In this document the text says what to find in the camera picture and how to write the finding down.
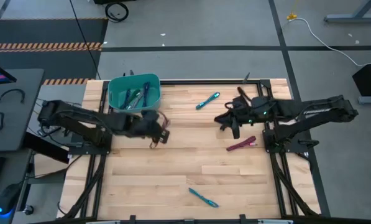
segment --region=white cable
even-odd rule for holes
[[[344,53],[344,52],[342,52],[342,51],[340,51],[340,50],[337,50],[337,49],[334,49],[334,48],[332,48],[332,47],[329,47],[329,46],[327,46],[319,37],[317,37],[315,34],[314,34],[314,32],[312,32],[312,30],[311,30],[311,27],[309,26],[309,24],[308,24],[308,22],[307,22],[307,20],[306,19],[303,19],[303,18],[295,18],[295,19],[290,19],[289,20],[289,22],[293,22],[293,21],[295,21],[295,20],[301,20],[301,21],[304,21],[306,24],[307,24],[307,26],[308,26],[308,29],[309,29],[309,32],[318,40],[318,41],[320,41],[320,43],[322,43],[323,45],[325,45],[327,48],[329,48],[330,50],[333,50],[333,51],[335,51],[335,52],[339,52],[340,54],[343,54],[344,56],[346,56],[349,60],[351,60],[351,62],[352,63],[354,63],[356,66],[360,66],[360,67],[362,67],[362,66],[365,66],[365,65],[371,65],[371,62],[370,63],[365,63],[365,64],[362,64],[362,65],[359,65],[358,63],[356,63],[350,56],[348,56],[346,53]]]

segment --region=blue light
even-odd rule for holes
[[[0,218],[9,218],[12,215],[13,211],[14,211],[14,208],[12,208],[11,211],[8,212],[7,214],[4,214],[4,215],[0,214]]]

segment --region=caster wheel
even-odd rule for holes
[[[25,209],[22,211],[25,215],[31,215],[34,213],[34,207],[31,205],[25,205]]]

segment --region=teal basket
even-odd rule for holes
[[[126,92],[131,89],[131,93],[136,90],[143,90],[144,83],[150,82],[147,106],[142,107],[144,97],[134,108],[121,110],[120,107],[126,98]],[[108,85],[108,102],[114,109],[125,113],[138,113],[142,110],[156,110],[160,106],[160,80],[155,74],[131,75],[126,77],[114,78]]]

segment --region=mouse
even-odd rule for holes
[[[0,195],[0,215],[5,215],[14,208],[20,192],[21,184],[11,184],[3,190]]]

